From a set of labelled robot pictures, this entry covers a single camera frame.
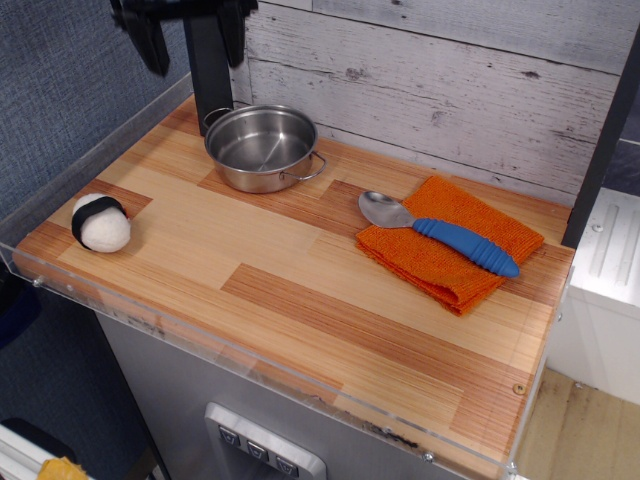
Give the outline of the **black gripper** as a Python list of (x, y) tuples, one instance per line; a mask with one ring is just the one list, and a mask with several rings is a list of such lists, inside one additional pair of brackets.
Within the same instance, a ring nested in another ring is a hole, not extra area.
[(161, 21), (217, 16), (228, 64), (238, 67), (244, 61), (245, 20), (258, 9), (256, 0), (187, 0), (187, 1), (111, 1), (113, 16), (123, 20), (135, 49), (152, 73), (166, 76), (170, 58)]

